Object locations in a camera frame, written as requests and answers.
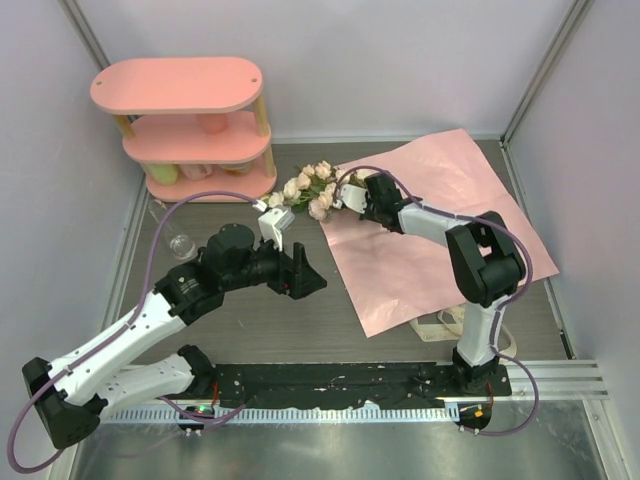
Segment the pink flower bouquet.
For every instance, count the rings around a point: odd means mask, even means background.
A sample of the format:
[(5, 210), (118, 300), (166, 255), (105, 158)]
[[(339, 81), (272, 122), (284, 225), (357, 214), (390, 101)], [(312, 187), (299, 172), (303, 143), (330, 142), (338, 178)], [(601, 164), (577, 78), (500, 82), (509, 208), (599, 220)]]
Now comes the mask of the pink flower bouquet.
[(281, 190), (265, 195), (262, 200), (271, 208), (283, 206), (293, 212), (306, 212), (323, 222), (330, 216), (338, 180), (344, 171), (326, 160), (298, 169)]

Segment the purple pink wrapping paper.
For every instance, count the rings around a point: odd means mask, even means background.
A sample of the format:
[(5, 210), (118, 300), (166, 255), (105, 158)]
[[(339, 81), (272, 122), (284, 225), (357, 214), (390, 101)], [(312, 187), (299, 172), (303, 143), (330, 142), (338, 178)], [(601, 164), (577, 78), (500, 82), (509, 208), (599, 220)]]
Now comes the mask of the purple pink wrapping paper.
[[(463, 129), (426, 135), (377, 155), (352, 154), (335, 164), (385, 169), (439, 210), (468, 216), (495, 211), (526, 247), (535, 280), (558, 272), (529, 220)], [(428, 231), (424, 238), (391, 233), (348, 209), (332, 213), (323, 224), (366, 336), (464, 302), (446, 247), (450, 220), (431, 215), (423, 226)]]

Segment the cream printed ribbon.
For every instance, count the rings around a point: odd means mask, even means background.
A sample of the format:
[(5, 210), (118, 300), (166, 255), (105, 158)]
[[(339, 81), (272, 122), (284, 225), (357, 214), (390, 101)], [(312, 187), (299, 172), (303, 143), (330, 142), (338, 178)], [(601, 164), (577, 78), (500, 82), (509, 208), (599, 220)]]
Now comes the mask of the cream printed ribbon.
[(436, 314), (436, 319), (436, 323), (424, 323), (414, 318), (409, 325), (425, 343), (458, 340), (463, 333), (465, 307), (459, 305), (441, 310)]

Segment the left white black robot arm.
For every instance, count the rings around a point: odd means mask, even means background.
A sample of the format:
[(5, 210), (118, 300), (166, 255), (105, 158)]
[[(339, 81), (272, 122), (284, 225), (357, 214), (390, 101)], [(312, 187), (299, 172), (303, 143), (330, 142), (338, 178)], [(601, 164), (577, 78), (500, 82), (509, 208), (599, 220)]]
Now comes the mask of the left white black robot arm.
[(139, 304), (108, 329), (55, 360), (36, 357), (22, 368), (35, 409), (59, 450), (91, 435), (110, 414), (152, 398), (186, 393), (205, 397), (215, 369), (193, 345), (151, 365), (127, 364), (156, 343), (219, 308), (228, 292), (264, 284), (294, 300), (326, 287), (296, 242), (287, 254), (272, 239), (256, 239), (227, 224), (196, 259), (158, 280)]

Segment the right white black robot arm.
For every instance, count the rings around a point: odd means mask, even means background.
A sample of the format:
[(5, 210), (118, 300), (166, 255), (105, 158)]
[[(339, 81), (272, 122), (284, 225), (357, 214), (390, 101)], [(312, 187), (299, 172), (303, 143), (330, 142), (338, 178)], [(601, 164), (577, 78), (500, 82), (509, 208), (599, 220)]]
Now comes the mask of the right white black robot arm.
[(362, 220), (447, 249), (455, 284), (466, 300), (451, 380), (460, 393), (477, 393), (497, 372), (504, 310), (516, 298), (520, 282), (531, 280), (530, 256), (495, 211), (467, 216), (439, 210), (402, 194), (386, 173), (376, 173), (364, 184)]

